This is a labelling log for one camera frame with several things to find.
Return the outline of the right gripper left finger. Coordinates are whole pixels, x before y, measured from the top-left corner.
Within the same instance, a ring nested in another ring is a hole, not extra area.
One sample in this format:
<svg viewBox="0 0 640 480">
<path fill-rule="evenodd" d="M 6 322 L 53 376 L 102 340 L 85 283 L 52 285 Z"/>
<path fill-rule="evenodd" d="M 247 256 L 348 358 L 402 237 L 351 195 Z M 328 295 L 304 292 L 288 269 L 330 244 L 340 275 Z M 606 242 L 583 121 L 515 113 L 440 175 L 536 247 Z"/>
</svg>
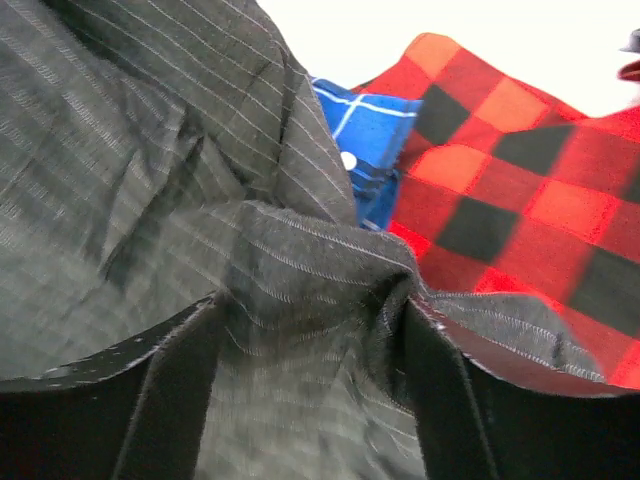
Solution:
<svg viewBox="0 0 640 480">
<path fill-rule="evenodd" d="M 1 383 L 4 479 L 191 479 L 225 298 L 38 377 Z"/>
</svg>

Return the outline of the blue plaid shirt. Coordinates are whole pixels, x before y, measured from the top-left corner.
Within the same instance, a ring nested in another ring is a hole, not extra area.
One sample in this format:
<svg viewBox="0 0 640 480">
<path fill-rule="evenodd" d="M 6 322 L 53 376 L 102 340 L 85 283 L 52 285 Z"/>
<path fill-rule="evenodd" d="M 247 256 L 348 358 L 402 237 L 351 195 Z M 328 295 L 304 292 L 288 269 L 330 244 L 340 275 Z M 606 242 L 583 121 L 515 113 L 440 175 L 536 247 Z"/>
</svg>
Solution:
<svg viewBox="0 0 640 480">
<path fill-rule="evenodd" d="M 358 223 L 388 229 L 401 179 L 399 157 L 423 102 L 354 93 L 321 78 L 311 84 L 350 176 Z"/>
</svg>

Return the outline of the red black plaid shirt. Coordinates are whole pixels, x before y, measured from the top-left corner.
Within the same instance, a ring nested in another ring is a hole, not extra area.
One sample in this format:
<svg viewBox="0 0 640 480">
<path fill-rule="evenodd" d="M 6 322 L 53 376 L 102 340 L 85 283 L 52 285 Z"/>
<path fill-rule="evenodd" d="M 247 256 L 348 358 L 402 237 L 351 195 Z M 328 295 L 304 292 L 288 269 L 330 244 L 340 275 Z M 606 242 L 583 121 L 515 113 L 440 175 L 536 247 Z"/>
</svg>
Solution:
<svg viewBox="0 0 640 480">
<path fill-rule="evenodd" d="M 590 118 L 422 34 L 361 86 L 422 102 L 391 230 L 434 288 L 543 300 L 639 385 L 639 111 Z"/>
</svg>

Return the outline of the dark grey pinstripe shirt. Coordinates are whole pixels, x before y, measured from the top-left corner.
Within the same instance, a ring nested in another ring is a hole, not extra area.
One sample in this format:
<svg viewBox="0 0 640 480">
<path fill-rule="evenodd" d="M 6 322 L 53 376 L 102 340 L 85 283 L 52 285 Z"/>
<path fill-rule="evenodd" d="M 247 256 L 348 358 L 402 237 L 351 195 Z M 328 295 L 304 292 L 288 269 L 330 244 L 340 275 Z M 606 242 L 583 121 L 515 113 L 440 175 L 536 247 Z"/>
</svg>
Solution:
<svg viewBox="0 0 640 480">
<path fill-rule="evenodd" d="M 225 298 L 191 479 L 422 479 L 400 239 L 252 1 L 1 5 L 1 383 Z"/>
</svg>

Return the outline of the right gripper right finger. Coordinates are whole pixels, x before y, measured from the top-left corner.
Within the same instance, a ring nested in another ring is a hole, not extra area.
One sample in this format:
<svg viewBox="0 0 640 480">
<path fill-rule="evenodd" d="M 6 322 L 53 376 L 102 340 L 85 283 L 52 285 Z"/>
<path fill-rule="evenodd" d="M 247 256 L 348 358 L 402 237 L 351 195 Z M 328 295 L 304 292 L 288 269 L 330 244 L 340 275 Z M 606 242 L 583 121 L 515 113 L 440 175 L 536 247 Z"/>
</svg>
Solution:
<svg viewBox="0 0 640 480">
<path fill-rule="evenodd" d="M 638 392 L 526 359 L 418 298 L 403 334 L 429 478 L 638 478 Z"/>
</svg>

